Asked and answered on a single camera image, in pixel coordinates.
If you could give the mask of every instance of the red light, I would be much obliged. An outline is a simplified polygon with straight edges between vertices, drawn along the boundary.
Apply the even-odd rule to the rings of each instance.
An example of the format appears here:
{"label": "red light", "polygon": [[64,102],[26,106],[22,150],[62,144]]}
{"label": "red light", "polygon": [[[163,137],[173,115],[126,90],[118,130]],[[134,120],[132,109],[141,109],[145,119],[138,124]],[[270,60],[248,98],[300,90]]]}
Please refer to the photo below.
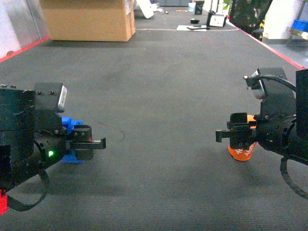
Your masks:
{"label": "red light", "polygon": [[8,211],[8,196],[1,193],[0,190],[0,216]]}

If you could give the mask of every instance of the red floor stripe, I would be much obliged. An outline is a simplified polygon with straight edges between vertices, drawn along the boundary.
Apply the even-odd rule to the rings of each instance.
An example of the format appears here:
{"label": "red floor stripe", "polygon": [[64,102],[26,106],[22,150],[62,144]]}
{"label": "red floor stripe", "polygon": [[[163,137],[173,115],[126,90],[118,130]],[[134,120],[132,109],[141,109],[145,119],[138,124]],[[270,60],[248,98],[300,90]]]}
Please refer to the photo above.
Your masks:
{"label": "red floor stripe", "polygon": [[251,38],[253,38],[255,41],[257,41],[258,43],[260,43],[262,46],[266,47],[267,49],[269,49],[271,52],[273,52],[274,54],[278,55],[279,57],[283,58],[285,61],[287,61],[288,63],[292,64],[293,66],[295,66],[298,69],[305,69],[304,66],[299,65],[298,63],[294,62],[292,59],[288,58],[287,56],[285,56],[284,54],[281,54],[280,52],[276,51],[275,49],[273,49],[272,47],[268,46],[267,44],[261,42],[260,40],[256,39],[255,37],[253,37],[252,35],[246,33],[245,31],[243,31],[245,34],[247,34],[248,36],[250,36]]}
{"label": "red floor stripe", "polygon": [[44,41],[46,41],[48,39],[50,39],[50,36],[47,36],[47,37],[41,39],[40,41],[37,41],[37,42],[35,42],[35,43],[33,43],[33,44],[29,45],[29,46],[26,46],[26,47],[24,47],[24,48],[22,48],[22,49],[20,49],[20,50],[18,50],[16,52],[12,53],[12,54],[9,54],[9,55],[3,57],[3,58],[0,58],[0,63],[5,61],[5,60],[7,60],[7,59],[9,59],[9,58],[12,58],[15,55],[20,54],[21,52],[24,52],[24,51],[34,47],[34,46],[36,46],[36,45],[38,45],[38,44],[40,44],[40,43],[42,43],[42,42],[44,42]]}

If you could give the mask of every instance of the white paper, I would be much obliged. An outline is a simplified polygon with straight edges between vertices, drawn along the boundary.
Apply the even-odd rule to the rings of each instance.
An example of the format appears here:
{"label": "white paper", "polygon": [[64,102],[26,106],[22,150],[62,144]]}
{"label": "white paper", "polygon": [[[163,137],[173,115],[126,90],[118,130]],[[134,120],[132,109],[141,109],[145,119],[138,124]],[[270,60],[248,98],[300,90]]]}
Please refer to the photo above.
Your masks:
{"label": "white paper", "polygon": [[190,30],[187,27],[193,28],[193,26],[185,26],[185,25],[179,25],[177,30],[185,30],[185,31],[206,31],[206,26],[201,26],[204,27],[204,29],[198,29],[198,30]]}
{"label": "white paper", "polygon": [[210,26],[220,26],[223,27],[223,22],[225,21],[225,16],[212,15]]}

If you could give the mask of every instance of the floor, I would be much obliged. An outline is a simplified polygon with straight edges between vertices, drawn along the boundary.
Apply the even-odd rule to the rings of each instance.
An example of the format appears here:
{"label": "floor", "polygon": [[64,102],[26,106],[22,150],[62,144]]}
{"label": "floor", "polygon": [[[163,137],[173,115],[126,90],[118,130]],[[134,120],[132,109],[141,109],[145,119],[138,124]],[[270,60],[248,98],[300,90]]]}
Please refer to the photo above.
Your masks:
{"label": "floor", "polygon": [[[47,198],[10,209],[1,230],[308,230],[308,201],[283,181],[280,156],[257,146],[237,162],[215,142],[231,113],[259,112],[244,75],[281,66],[294,82],[297,69],[230,25],[177,31],[194,15],[168,11],[137,16],[127,43],[48,40],[0,63],[1,83],[63,82],[63,115],[107,140],[91,161],[50,167]],[[306,166],[289,172],[308,188]],[[30,203],[40,188],[35,177],[9,193]]]}
{"label": "floor", "polygon": [[270,47],[284,54],[301,66],[308,67],[308,43],[293,42],[286,44],[270,44]]}

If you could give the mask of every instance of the orange cup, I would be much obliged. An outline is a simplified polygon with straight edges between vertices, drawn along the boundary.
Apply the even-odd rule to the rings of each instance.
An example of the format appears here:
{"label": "orange cup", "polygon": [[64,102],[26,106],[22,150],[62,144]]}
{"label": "orange cup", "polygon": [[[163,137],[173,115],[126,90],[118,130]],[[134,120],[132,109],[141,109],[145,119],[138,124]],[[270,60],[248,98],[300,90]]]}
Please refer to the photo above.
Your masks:
{"label": "orange cup", "polygon": [[[253,115],[247,115],[247,121],[255,121]],[[254,151],[255,147],[257,145],[257,142],[254,142],[250,145],[249,150],[244,149],[232,149],[230,145],[228,146],[229,153],[231,156],[239,161],[247,161],[251,158],[252,152]]]}

